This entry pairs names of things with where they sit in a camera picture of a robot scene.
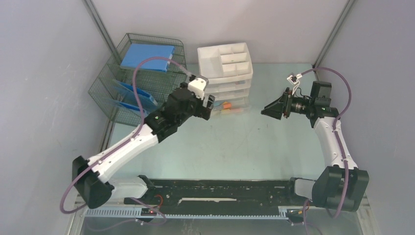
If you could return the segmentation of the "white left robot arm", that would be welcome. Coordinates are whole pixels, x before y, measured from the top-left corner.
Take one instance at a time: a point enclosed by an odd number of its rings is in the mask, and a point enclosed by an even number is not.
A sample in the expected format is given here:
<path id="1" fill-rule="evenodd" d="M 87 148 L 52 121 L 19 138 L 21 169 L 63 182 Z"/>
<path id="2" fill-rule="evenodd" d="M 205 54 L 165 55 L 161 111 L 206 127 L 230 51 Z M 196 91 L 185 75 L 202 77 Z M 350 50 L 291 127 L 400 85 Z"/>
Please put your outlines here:
<path id="1" fill-rule="evenodd" d="M 149 187 L 149 180 L 139 176 L 136 186 L 124 189 L 111 183 L 111 177 L 138 154 L 176 133 L 190 117 L 208 120 L 214 102 L 213 95 L 198 98 L 187 88 L 177 88 L 165 103 L 143 120 L 142 125 L 117 144 L 88 159 L 75 158 L 72 180 L 85 205 L 96 209 L 116 196 L 137 198 L 143 204 L 151 203 L 155 191 Z"/>

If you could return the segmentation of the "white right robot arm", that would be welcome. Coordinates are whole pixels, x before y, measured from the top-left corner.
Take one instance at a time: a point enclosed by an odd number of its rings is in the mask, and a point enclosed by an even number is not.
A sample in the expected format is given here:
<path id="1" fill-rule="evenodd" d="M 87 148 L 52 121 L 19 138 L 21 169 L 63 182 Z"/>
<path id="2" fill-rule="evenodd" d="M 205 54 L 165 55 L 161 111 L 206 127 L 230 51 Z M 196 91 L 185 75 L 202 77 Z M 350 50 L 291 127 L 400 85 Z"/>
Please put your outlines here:
<path id="1" fill-rule="evenodd" d="M 286 88 L 261 114 L 278 120 L 291 113 L 305 115 L 323 151 L 325 169 L 319 178 L 292 179 L 293 186 L 284 192 L 285 200 L 296 205 L 307 198 L 319 208 L 355 212 L 368 186 L 369 174 L 358 168 L 347 149 L 339 112 L 330 106 L 331 88 L 328 82 L 315 81 L 310 95 L 303 97 L 295 97 L 294 91 Z"/>

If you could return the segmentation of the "white plastic drawer organizer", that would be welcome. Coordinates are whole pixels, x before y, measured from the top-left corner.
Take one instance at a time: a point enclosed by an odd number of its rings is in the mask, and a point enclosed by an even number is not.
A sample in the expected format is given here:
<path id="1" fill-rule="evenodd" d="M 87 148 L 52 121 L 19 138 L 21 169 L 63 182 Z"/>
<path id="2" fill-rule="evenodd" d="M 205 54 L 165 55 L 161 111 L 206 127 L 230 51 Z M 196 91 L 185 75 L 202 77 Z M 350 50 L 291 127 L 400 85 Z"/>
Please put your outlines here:
<path id="1" fill-rule="evenodd" d="M 209 80 L 205 96 L 213 95 L 215 103 L 231 103 L 230 109 L 250 109 L 249 93 L 253 64 L 246 43 L 199 47 L 200 75 Z M 212 115 L 220 115 L 223 106 L 213 107 Z"/>

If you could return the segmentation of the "yellow pink highlighter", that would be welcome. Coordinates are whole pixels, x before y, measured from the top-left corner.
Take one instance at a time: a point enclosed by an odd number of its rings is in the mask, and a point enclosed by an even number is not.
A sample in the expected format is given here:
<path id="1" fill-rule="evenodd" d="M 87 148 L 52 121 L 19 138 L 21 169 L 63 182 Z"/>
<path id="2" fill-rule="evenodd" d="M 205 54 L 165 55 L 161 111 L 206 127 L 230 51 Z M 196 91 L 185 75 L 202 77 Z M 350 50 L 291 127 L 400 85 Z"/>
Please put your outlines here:
<path id="1" fill-rule="evenodd" d="M 238 114 L 244 112 L 244 109 L 223 109 L 220 111 L 221 115 Z"/>

